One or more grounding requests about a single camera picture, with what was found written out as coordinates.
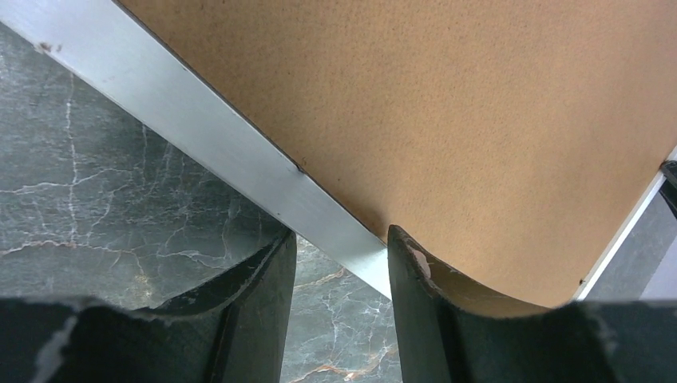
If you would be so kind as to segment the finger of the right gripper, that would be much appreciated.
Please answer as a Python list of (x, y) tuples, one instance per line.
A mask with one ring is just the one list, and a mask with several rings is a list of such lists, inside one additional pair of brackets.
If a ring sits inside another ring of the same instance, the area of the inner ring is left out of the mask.
[(677, 164), (675, 160), (666, 160), (661, 164), (660, 171), (665, 180), (659, 189), (660, 195), (663, 197), (675, 218), (677, 218), (676, 168)]

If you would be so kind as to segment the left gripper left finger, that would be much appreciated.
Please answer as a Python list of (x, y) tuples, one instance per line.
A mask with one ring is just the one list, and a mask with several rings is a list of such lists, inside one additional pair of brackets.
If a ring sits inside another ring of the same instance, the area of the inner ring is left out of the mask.
[(1, 300), (4, 382), (277, 382), (295, 283), (284, 229), (156, 308), (90, 296)]

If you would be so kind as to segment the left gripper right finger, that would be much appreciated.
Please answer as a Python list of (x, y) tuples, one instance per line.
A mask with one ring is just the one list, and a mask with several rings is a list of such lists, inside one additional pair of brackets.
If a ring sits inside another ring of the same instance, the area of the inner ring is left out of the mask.
[(548, 308), (499, 293), (388, 230), (405, 382), (673, 382), (673, 301), (572, 301)]

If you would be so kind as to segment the brown cardboard backing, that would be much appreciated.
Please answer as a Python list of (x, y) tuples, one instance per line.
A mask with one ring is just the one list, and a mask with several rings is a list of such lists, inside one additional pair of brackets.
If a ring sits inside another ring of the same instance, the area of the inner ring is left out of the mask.
[(676, 144), (673, 1), (127, 1), (377, 236), (556, 306)]

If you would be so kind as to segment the white picture frame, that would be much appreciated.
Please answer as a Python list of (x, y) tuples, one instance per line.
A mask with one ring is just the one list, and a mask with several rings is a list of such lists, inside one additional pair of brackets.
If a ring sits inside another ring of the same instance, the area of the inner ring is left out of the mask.
[[(4, 1), (1, 21), (380, 291), (377, 236), (153, 33), (127, 1)], [(571, 297), (659, 185), (659, 168)]]

